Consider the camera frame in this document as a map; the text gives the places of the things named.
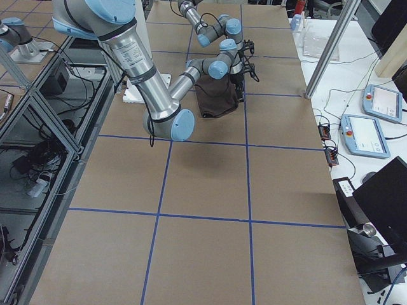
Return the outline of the black monitor on arm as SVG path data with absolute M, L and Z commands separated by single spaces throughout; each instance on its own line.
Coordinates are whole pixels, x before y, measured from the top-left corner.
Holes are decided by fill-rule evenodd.
M 406 264 L 406 162 L 399 156 L 387 163 L 353 192 L 356 203 L 387 242 L 367 234 L 348 232 L 357 274 L 372 292 L 379 292 L 397 277 Z

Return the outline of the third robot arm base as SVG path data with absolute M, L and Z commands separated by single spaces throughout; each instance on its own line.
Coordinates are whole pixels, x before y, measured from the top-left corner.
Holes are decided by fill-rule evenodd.
M 40 64 L 53 46 L 50 42 L 36 41 L 19 18 L 1 20 L 1 49 L 11 53 L 14 62 Z

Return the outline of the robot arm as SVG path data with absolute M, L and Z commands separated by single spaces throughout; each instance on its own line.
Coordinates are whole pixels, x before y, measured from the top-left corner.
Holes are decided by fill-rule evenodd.
M 205 48 L 222 36 L 234 40 L 238 50 L 243 47 L 242 24 L 237 18 L 232 18 L 227 14 L 221 14 L 215 18 L 214 24 L 204 21 L 204 16 L 197 11 L 200 1 L 178 1 L 177 7 L 182 17 L 187 19 L 201 47 Z
M 190 60 L 186 70 L 167 87 L 136 28 L 135 1 L 54 1 L 53 24 L 56 31 L 81 39 L 98 40 L 110 47 L 131 84 L 146 105 L 143 127 L 152 138 L 173 141 L 190 138 L 195 117 L 181 106 L 181 100 L 204 75 L 222 79 L 227 74 L 243 73 L 240 20 L 222 14 L 208 25 L 197 12 L 197 1 L 179 1 L 182 17 L 193 26 L 198 42 L 205 47 L 221 36 L 216 57 Z

